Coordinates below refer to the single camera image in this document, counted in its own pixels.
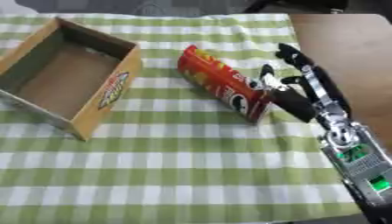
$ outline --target red can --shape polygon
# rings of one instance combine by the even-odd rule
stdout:
[[[252,123],[258,121],[270,104],[268,90],[251,89],[247,77],[195,45],[184,50],[178,70]]]

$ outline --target robotic arm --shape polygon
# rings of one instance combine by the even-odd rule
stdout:
[[[367,126],[351,117],[343,94],[321,67],[292,46],[279,44],[279,59],[301,76],[281,80],[300,85],[325,129],[318,138],[342,182],[370,223],[392,223],[392,160]]]

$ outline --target cardboard box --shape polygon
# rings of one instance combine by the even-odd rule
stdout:
[[[87,140],[142,66],[135,43],[61,18],[0,61],[0,96]]]

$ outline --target printed logo on box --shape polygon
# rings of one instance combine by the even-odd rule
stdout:
[[[108,84],[105,87],[103,97],[100,101],[98,109],[103,109],[110,103],[115,102],[120,97],[125,81],[127,80],[130,73],[119,73],[118,75],[112,75],[109,78]]]

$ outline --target green and white tablecloth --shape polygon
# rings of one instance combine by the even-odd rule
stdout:
[[[7,48],[54,15],[0,17]],[[303,124],[272,107],[258,126],[177,72],[190,44],[257,75],[276,43],[296,44],[287,15],[199,18],[61,15],[143,49],[144,70],[83,143],[0,105],[0,223],[257,223],[357,213]]]

